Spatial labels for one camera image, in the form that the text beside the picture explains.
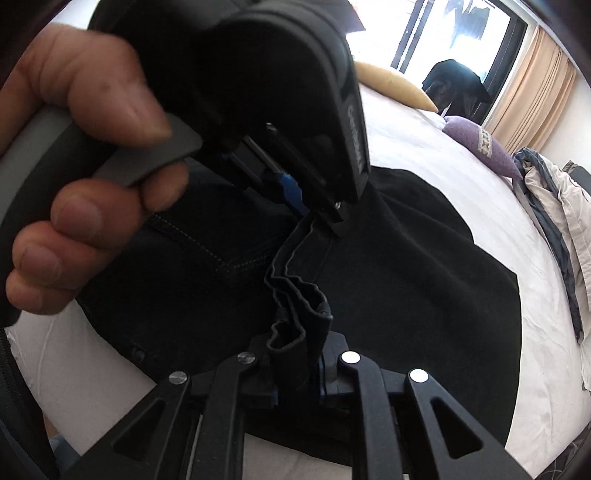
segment black clamp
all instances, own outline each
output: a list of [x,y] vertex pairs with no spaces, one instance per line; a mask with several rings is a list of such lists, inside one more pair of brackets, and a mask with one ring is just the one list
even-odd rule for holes
[[[331,332],[319,401],[347,410],[353,480],[529,480],[504,448],[423,370],[380,369]],[[257,355],[215,371],[171,374],[63,476],[64,480],[240,480],[244,414],[278,408]]]
[[145,0],[113,17],[91,26],[134,47],[163,107],[203,138],[197,160],[274,201],[288,174],[306,208],[287,203],[340,232],[371,166],[353,57],[331,15],[288,0]]

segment window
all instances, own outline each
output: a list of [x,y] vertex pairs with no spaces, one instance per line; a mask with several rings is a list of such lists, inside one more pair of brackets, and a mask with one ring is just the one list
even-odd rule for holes
[[[433,66],[453,59],[475,72],[496,99],[527,24],[499,0],[350,0],[366,31],[347,36],[356,59],[392,66],[421,86]],[[492,105],[470,117],[482,123]]]

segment hand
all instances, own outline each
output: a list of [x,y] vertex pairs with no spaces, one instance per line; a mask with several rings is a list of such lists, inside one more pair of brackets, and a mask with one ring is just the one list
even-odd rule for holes
[[[65,25],[41,32],[0,90],[0,157],[44,102],[69,107],[80,127],[99,140],[149,147],[171,135],[136,53],[111,35]],[[94,179],[64,187],[51,221],[29,225],[14,242],[15,269],[6,283],[10,302],[31,313],[61,311],[150,213],[181,196],[188,178],[186,165],[178,163],[136,188]]]

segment fingernail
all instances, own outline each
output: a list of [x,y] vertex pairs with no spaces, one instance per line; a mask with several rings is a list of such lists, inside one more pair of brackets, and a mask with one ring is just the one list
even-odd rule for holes
[[73,195],[51,221],[58,231],[81,241],[95,237],[103,224],[96,205],[79,195]]
[[22,283],[7,284],[6,294],[10,303],[26,312],[36,313],[43,308],[43,296],[39,288]]
[[144,133],[145,143],[158,143],[173,134],[164,110],[154,94],[143,83],[132,83],[127,90],[127,101]]
[[61,261],[48,248],[29,244],[22,253],[18,269],[27,277],[37,278],[44,283],[52,283],[60,276]]

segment gray handle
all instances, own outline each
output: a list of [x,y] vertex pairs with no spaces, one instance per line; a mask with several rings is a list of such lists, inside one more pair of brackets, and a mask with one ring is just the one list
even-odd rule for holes
[[152,148],[116,147],[86,135],[68,111],[45,106],[0,158],[0,326],[13,325],[4,285],[12,265],[12,244],[30,223],[49,219],[51,204],[65,185],[96,177],[131,186],[158,168],[194,154],[201,137],[174,115],[173,136]]

